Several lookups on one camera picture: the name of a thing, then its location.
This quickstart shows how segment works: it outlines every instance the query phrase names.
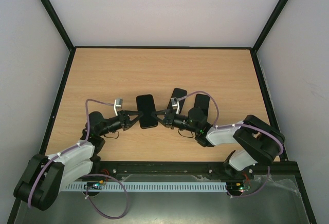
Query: black metal frame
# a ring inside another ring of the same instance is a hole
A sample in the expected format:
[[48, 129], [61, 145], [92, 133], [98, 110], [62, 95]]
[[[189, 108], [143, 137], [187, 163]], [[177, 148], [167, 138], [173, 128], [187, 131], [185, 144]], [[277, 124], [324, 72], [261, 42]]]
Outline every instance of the black metal frame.
[[[50, 134], [53, 128], [53, 124], [58, 112], [58, 108], [62, 99], [62, 95], [64, 92], [64, 88], [66, 85], [66, 81], [69, 75], [70, 67], [76, 52], [77, 48], [149, 48], [149, 49], [245, 49], [250, 50], [250, 54], [252, 57], [252, 61], [254, 64], [255, 72], [258, 78], [259, 86], [262, 92], [264, 104], [266, 107], [266, 111], [268, 114], [268, 118], [270, 121], [270, 124], [275, 127], [276, 129], [279, 129], [274, 111], [272, 102], [267, 90], [267, 86], [264, 80], [264, 76], [262, 73], [262, 69], [260, 67], [260, 63], [257, 57], [257, 51], [261, 47], [262, 43], [264, 42], [266, 36], [268, 35], [269, 31], [271, 30], [272, 26], [274, 25], [276, 19], [280, 15], [281, 11], [283, 10], [285, 4], [288, 0], [279, 0], [274, 11], [272, 12], [271, 16], [269, 17], [269, 20], [267, 21], [264, 29], [262, 30], [259, 38], [257, 39], [255, 45], [253, 48], [250, 47], [162, 47], [162, 46], [155, 46], [155, 47], [143, 47], [143, 46], [78, 46], [74, 47], [69, 36], [67, 35], [60, 19], [58, 18], [50, 0], [41, 0], [42, 4], [44, 5], [45, 9], [47, 10], [50, 18], [52, 19], [54, 25], [56, 26], [58, 32], [60, 33], [63, 41], [65, 42], [67, 48], [70, 51], [70, 55], [67, 60], [66, 68], [62, 77], [62, 81], [60, 84], [60, 88], [57, 94], [57, 97], [55, 99], [55, 103], [51, 112], [51, 116], [47, 125], [47, 130], [43, 139], [43, 142], [41, 144], [40, 153], [45, 154], [46, 148], [49, 142]], [[299, 191], [302, 194], [302, 199], [304, 202], [304, 206], [306, 208], [306, 212], [308, 215], [308, 218], [312, 224], [316, 223], [315, 216], [312, 211], [312, 207], [310, 205], [307, 192], [302, 180], [302, 177], [300, 175], [300, 171], [298, 168], [298, 165], [296, 162], [288, 161], [287, 154], [284, 153], [282, 156], [280, 156], [281, 162], [275, 162], [271, 166], [271, 173], [277, 174], [277, 175], [294, 175], [298, 184]], [[125, 175], [128, 171], [134, 171], [135, 174], [139, 173], [148, 173], [154, 174], [154, 171], [157, 171], [158, 174], [181, 174], [183, 171], [188, 171], [190, 174], [201, 174], [205, 175], [209, 178], [216, 177], [212, 171], [209, 171], [210, 169], [214, 169], [217, 166], [222, 166], [222, 162], [102, 162], [102, 166], [109, 168], [110, 170], [113, 168], [116, 169], [116, 175], [121, 176]], [[266, 174], [267, 173], [267, 167], [256, 165], [252, 167], [254, 174]], [[15, 203], [13, 205], [12, 211], [10, 213], [9, 219], [7, 223], [14, 223], [14, 220], [16, 218], [18, 209], [20, 206], [20, 201], [15, 200]]]

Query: white wall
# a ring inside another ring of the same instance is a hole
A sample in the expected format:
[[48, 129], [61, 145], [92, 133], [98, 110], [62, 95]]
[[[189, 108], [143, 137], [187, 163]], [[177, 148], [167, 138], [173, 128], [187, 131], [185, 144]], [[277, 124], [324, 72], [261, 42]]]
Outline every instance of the white wall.
[[252, 47], [278, 0], [51, 0], [74, 45]]
[[329, 0], [290, 0], [258, 55], [290, 160], [329, 219]]
[[68, 58], [40, 0], [0, 0], [0, 223], [37, 154]]

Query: smartphone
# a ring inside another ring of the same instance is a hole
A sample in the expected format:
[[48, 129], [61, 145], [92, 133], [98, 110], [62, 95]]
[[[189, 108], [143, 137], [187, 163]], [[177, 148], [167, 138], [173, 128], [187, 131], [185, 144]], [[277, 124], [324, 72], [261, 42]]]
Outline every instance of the smartphone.
[[[173, 97], [177, 97], [177, 98], [181, 98], [181, 97], [184, 97], [187, 95], [187, 91], [184, 90], [184, 89], [180, 89], [180, 88], [174, 88], [174, 91], [171, 95], [171, 98]], [[179, 102], [179, 113], [182, 111], [183, 109], [183, 105], [184, 105], [184, 102], [185, 102], [185, 99], [184, 100], [181, 100]], [[171, 101], [169, 100], [169, 104], [167, 106], [167, 109], [173, 109], [173, 106], [171, 105]]]
[[199, 107], [208, 116], [210, 97], [203, 94], [196, 94], [194, 107]]
[[136, 97], [137, 110], [143, 112], [143, 116], [139, 119], [139, 125], [142, 129], [156, 127], [158, 121], [151, 116], [155, 111], [154, 99], [151, 94]]

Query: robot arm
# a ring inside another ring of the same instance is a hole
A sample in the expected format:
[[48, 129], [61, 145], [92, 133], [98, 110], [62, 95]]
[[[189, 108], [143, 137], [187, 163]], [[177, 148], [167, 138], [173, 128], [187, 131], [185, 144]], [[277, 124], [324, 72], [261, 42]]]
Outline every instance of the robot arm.
[[[90, 172], [99, 172], [100, 157], [97, 154], [105, 144], [105, 140], [101, 136], [114, 133], [119, 129], [127, 130], [143, 115], [137, 111], [118, 111], [117, 107], [115, 105], [116, 116], [109, 119], [103, 118], [102, 114], [97, 111], [90, 113], [90, 135], [86, 139], [87, 130], [83, 129], [83, 135], [75, 148], [64, 154], [57, 153], [48, 156], [37, 154], [33, 156], [15, 187], [14, 196], [28, 202], [37, 176], [45, 164], [55, 156], [59, 157], [49, 165], [32, 195], [32, 206], [40, 210], [48, 209], [56, 200], [58, 193], [68, 184]], [[130, 120], [130, 115], [137, 117]]]
[[173, 99], [173, 109], [152, 113], [160, 124], [171, 129], [176, 127], [195, 133], [195, 140], [203, 147], [214, 147], [223, 143], [239, 143], [242, 146], [243, 150], [233, 151], [225, 161], [226, 173], [231, 177], [234, 177], [237, 171], [256, 163], [271, 165], [275, 157], [282, 152], [285, 137], [256, 116], [248, 115], [236, 124], [213, 127], [199, 107], [190, 109], [187, 116], [179, 115], [179, 102]]

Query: wooden table surface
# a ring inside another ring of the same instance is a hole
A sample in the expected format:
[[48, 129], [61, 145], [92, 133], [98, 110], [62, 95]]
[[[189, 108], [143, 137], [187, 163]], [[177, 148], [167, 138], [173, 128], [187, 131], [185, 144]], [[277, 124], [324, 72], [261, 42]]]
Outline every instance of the wooden table surface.
[[[137, 110], [136, 96], [152, 94], [157, 110], [165, 109], [175, 87], [188, 93], [203, 90], [220, 108], [218, 125], [253, 114], [268, 118], [249, 50], [222, 49], [92, 49], [78, 48], [67, 79], [46, 154], [76, 143], [86, 123], [85, 100], [113, 103], [123, 98], [123, 109]], [[186, 99], [183, 115], [195, 97]], [[89, 112], [113, 117], [113, 107], [90, 103]], [[210, 103], [208, 122], [216, 117]], [[119, 139], [106, 139], [99, 156], [105, 161], [224, 161], [239, 144], [202, 147], [177, 129], [159, 124], [141, 129], [136, 123]]]

